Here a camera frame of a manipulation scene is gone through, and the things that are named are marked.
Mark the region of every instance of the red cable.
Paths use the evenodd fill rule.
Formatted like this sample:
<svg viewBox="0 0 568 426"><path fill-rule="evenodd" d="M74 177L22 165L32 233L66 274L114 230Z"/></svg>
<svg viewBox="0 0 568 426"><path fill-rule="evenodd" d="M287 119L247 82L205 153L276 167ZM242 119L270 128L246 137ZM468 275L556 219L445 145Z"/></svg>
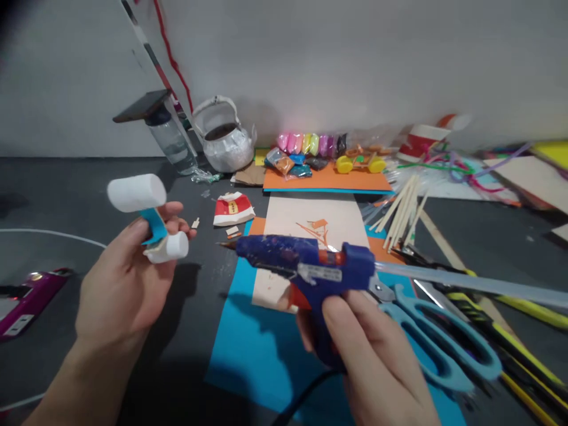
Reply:
<svg viewBox="0 0 568 426"><path fill-rule="evenodd" d="M158 16L158 22L160 23L160 32L162 34L162 38L164 39L164 44L166 45L167 50L167 57L170 60L170 65L179 76L179 79L182 81L183 87L185 88L185 92L188 94L188 101L189 101L189 111L193 114L193 102L191 101L191 95L189 94L189 87L185 82L182 73L179 70L179 65L176 60L173 58L172 55L172 48L170 47L170 42L167 39L166 35L166 27L164 26L164 19L162 18L162 12L160 12L160 5L158 4L158 0L154 0L154 7L156 8L156 14Z"/></svg>

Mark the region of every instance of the red and white paper cup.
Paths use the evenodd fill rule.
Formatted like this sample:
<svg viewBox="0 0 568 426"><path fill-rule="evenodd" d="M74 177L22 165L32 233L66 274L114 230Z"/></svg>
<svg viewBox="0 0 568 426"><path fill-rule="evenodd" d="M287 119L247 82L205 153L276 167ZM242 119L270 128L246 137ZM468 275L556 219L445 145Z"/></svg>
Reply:
<svg viewBox="0 0 568 426"><path fill-rule="evenodd" d="M396 156L401 160L418 163L433 144L443 140L450 132L451 130L441 127L415 124Z"/></svg>

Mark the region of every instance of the left hand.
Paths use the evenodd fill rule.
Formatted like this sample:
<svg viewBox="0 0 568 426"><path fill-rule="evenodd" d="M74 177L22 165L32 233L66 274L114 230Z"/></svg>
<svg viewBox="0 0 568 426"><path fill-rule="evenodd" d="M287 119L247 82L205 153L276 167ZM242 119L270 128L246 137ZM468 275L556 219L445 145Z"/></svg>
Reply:
<svg viewBox="0 0 568 426"><path fill-rule="evenodd" d="M169 234L182 231L191 240L197 231L178 218L182 210L180 202L158 208ZM85 276L75 324L78 340L103 347L145 338L158 319L177 261L150 263L141 245L149 231L146 220L136 219L108 245Z"/></svg>

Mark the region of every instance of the gray wall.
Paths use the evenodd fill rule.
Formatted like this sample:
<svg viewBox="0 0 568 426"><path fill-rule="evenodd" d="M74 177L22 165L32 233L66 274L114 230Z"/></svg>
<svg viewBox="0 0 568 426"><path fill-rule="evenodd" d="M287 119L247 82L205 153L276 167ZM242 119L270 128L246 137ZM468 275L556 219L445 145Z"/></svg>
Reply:
<svg viewBox="0 0 568 426"><path fill-rule="evenodd" d="M159 156L112 117L163 88L118 0L30 0L0 50L0 156Z"/></svg>
<svg viewBox="0 0 568 426"><path fill-rule="evenodd" d="M170 83L152 1L129 0ZM474 148L568 135L566 0L167 0L194 104L222 94L260 135L435 123Z"/></svg>

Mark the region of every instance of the blue glue gun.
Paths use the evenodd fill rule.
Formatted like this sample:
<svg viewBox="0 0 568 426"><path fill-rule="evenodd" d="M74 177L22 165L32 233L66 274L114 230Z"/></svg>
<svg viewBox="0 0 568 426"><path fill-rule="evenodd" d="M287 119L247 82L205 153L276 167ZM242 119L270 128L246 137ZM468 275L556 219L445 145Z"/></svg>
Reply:
<svg viewBox="0 0 568 426"><path fill-rule="evenodd" d="M250 235L221 245L235 250L253 267L270 270L297 287L312 310L319 359L345 373L324 321L322 303L328 296L369 288L370 280L376 277L375 257L370 250L343 243L341 251L335 253L320 250L316 239L284 235Z"/></svg>

